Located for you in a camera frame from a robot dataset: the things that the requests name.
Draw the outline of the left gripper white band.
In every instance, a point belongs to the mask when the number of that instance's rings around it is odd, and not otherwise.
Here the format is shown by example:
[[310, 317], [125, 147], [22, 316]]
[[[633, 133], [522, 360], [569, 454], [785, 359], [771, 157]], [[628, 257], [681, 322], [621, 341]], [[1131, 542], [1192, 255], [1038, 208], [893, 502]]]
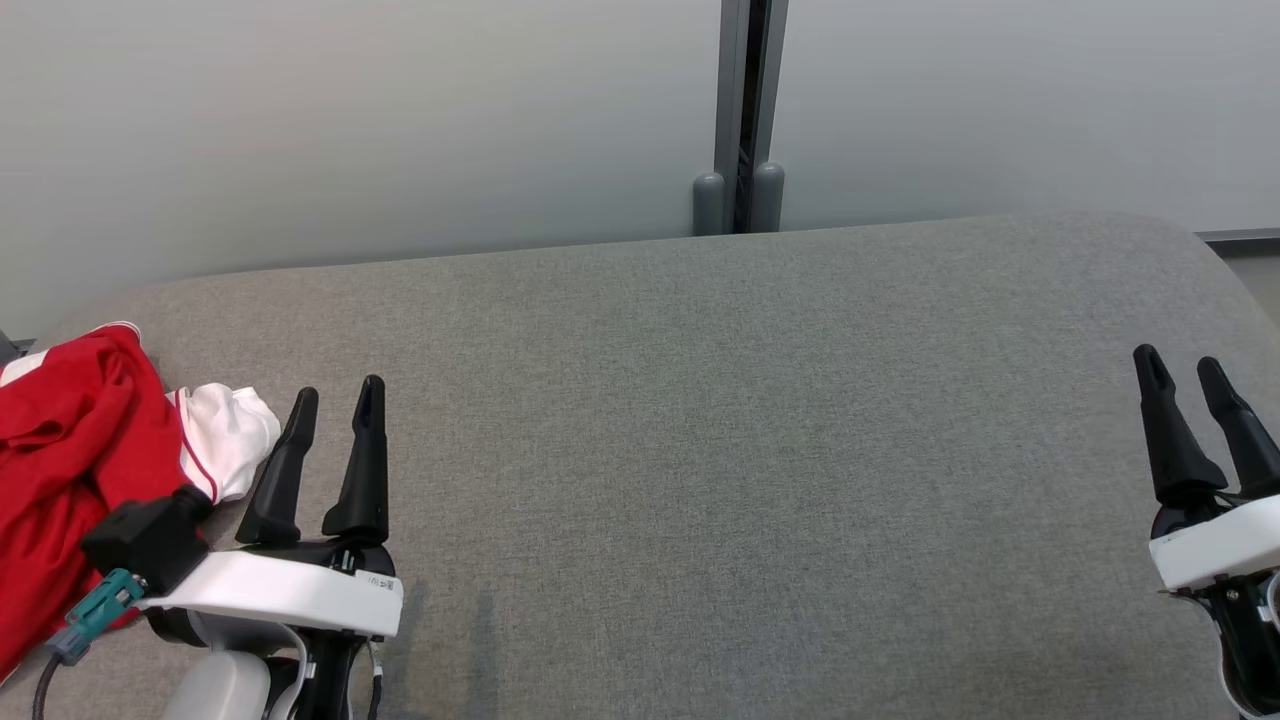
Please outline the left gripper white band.
[[210, 650], [276, 651], [315, 633], [398, 634], [404, 587], [381, 544], [389, 537], [385, 398], [384, 379], [366, 375], [340, 493], [323, 519], [323, 534], [335, 538], [296, 543], [319, 406], [315, 388], [298, 392], [236, 533], [242, 544], [291, 546], [209, 553], [175, 589], [137, 603], [157, 635]]

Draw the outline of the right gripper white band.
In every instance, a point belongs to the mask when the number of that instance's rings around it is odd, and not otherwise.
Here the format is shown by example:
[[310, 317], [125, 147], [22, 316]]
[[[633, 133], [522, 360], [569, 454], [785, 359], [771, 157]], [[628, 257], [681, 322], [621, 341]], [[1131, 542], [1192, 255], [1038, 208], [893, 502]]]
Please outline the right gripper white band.
[[[1228, 488], [1178, 405], [1178, 386], [1157, 348], [1133, 351], [1140, 416], [1157, 502], [1188, 509]], [[1202, 591], [1222, 578], [1279, 568], [1279, 447], [1216, 357], [1197, 363], [1211, 416], [1222, 430], [1239, 496], [1260, 498], [1210, 521], [1152, 539], [1149, 555], [1167, 591]]]

